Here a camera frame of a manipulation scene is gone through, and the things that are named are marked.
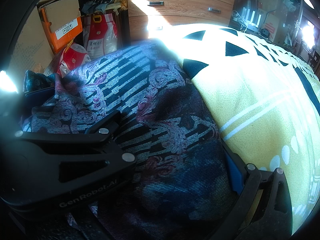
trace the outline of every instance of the metal rivet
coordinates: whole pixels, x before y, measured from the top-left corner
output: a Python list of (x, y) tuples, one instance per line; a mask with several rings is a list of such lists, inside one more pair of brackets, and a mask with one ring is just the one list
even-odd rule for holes
[(134, 162), (134, 160), (136, 159), (136, 157), (135, 157), (132, 153), (124, 153), (124, 154), (122, 155), (122, 159), (123, 159), (125, 162), (132, 163), (132, 162)]
[(254, 166), (252, 163), (249, 163), (247, 165), (247, 168), (248, 168), (249, 171), (254, 171), (256, 169), (256, 166)]
[(14, 136), (15, 137), (21, 137), (22, 136), (22, 134), (23, 134), (23, 131), (16, 131), (15, 133), (14, 133)]
[(277, 168), (277, 173), (280, 174), (280, 175), (282, 175), (282, 174), (283, 174), (283, 169)]
[(99, 133), (101, 134), (108, 134), (109, 133), (109, 130), (107, 128), (100, 128), (99, 129)]

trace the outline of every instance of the patterned fabric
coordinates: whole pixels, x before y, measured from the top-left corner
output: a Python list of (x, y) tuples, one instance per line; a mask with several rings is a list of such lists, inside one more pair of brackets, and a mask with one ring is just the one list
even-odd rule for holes
[(230, 149), (261, 170), (284, 169), (294, 233), (320, 195), (320, 82), (311, 67), (223, 26), (179, 25), (156, 34), (175, 52)]
[(115, 142), (136, 154), (133, 182), (99, 201), (116, 239), (200, 239), (235, 199), (219, 130), (199, 92), (162, 43), (146, 41), (89, 62), (61, 79), (31, 71), (25, 91), (55, 87), (23, 130), (84, 133), (113, 110)]

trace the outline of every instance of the wooden dresser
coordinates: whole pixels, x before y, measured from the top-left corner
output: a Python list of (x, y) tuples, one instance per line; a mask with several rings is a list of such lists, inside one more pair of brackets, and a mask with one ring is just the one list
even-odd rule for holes
[(212, 23), (228, 26), (234, 0), (128, 0), (131, 41), (170, 25)]

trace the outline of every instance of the blue floral cloth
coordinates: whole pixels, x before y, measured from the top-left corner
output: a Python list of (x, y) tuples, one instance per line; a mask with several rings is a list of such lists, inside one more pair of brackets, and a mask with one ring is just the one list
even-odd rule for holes
[(118, 109), (115, 142), (137, 156), (133, 181), (98, 202), (116, 240), (200, 239), (235, 199), (219, 130), (197, 89), (158, 41), (118, 50), (63, 79), (28, 71), (24, 90), (55, 87), (23, 130), (84, 133)]

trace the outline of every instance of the black triangle pattern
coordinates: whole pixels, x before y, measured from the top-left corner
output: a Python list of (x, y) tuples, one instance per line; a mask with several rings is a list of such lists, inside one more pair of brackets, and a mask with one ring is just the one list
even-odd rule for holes
[(276, 61), (276, 59), (270, 54), (270, 56), (272, 57), (272, 59), (273, 59), (273, 61), (274, 62), (276, 62), (276, 63), (278, 63), (277, 61)]
[(287, 65), (289, 65), (288, 63), (284, 63), (283, 61), (281, 61), (281, 60), (279, 60), (280, 61), (280, 63), (283, 65), (283, 66), (287, 66)]
[(278, 53), (277, 53), (274, 49), (272, 49), (272, 51), (273, 51), (277, 56), (279, 56)]
[(251, 38), (249, 38), (248, 36), (246, 36), (250, 41), (252, 41), (254, 44), (256, 44), (258, 46), (258, 44)]
[(208, 64), (203, 63), (201, 61), (196, 61), (196, 60), (185, 58), (183, 60), (182, 68), (186, 72), (188, 77), (190, 79), (193, 79), (199, 73), (200, 70), (202, 70), (203, 68), (205, 68), (207, 66), (208, 66)]
[(260, 51), (257, 50), (256, 47), (254, 47), (254, 48), (256, 49), (258, 56), (261, 56), (261, 57), (265, 58), (267, 61), (269, 61), (269, 60), (266, 58), (265, 55), (263, 55)]
[(234, 34), (234, 35), (238, 36), (237, 31), (236, 31), (236, 30), (234, 30), (234, 29), (221, 29), (221, 30), (226, 31), (226, 32), (229, 32), (229, 33), (232, 33), (232, 34)]
[(266, 45), (262, 45), (263, 47), (265, 47), (267, 50), (269, 50), (270, 51), (270, 49), (268, 48), (268, 46), (266, 46)]
[(205, 33), (205, 31), (190, 33), (187, 36), (183, 37), (183, 39), (202, 41), (204, 33)]
[(247, 52), (245, 49), (238, 47), (237, 45), (234, 45), (230, 42), (226, 42), (226, 56), (234, 57), (246, 53), (249, 52)]

